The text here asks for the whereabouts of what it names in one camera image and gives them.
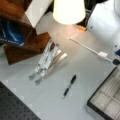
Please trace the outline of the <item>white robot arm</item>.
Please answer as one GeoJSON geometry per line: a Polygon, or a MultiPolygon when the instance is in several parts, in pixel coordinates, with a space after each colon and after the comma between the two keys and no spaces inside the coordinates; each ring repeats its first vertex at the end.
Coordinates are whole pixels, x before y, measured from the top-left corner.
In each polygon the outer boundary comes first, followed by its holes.
{"type": "Polygon", "coordinates": [[[112,48],[120,47],[120,0],[98,3],[87,23],[87,29],[112,48]]]}

